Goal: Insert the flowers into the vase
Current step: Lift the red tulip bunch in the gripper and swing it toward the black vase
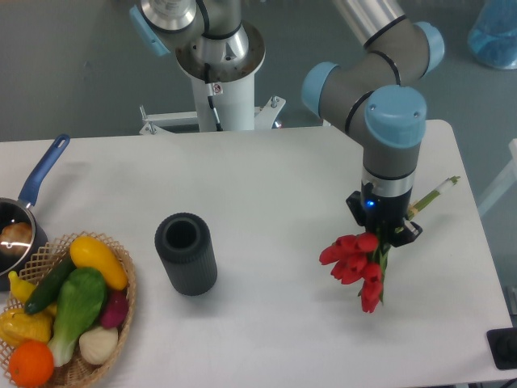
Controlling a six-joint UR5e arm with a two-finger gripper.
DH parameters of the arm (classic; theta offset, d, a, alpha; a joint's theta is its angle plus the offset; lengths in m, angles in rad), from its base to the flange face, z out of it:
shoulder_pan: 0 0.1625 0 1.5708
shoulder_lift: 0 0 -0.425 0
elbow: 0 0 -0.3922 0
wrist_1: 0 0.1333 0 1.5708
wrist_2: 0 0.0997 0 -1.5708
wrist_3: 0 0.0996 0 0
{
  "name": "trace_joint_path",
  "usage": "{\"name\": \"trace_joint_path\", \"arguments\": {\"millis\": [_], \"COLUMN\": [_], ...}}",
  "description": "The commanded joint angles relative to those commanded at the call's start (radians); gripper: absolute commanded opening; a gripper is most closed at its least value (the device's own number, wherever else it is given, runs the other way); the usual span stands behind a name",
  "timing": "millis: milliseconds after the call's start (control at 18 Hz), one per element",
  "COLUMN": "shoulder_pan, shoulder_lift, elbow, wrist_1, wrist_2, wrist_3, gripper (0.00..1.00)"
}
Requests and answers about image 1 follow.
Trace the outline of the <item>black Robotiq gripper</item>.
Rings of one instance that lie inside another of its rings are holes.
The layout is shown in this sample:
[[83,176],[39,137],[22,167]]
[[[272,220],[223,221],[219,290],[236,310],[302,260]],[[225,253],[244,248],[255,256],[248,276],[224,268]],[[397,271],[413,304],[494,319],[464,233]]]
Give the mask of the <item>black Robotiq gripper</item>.
[[412,190],[395,196],[378,196],[373,184],[361,184],[361,193],[354,191],[346,199],[358,226],[367,232],[382,234],[393,247],[413,243],[422,233],[422,227],[413,221],[404,220]]

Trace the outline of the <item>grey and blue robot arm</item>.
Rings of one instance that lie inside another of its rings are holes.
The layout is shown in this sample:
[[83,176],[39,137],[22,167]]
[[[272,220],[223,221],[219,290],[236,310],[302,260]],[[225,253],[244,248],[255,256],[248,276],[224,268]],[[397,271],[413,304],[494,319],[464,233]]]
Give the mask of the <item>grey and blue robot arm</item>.
[[[315,115],[363,149],[361,189],[347,205],[383,246],[400,247],[422,232],[409,203],[426,129],[425,99],[411,83],[443,59],[444,42],[429,23],[412,23],[395,1],[338,1],[338,12],[365,49],[345,70],[314,66],[301,98]],[[251,130],[254,76],[263,38],[242,18],[238,1],[138,1],[129,11],[140,38],[158,56],[173,53],[191,79],[200,130]]]

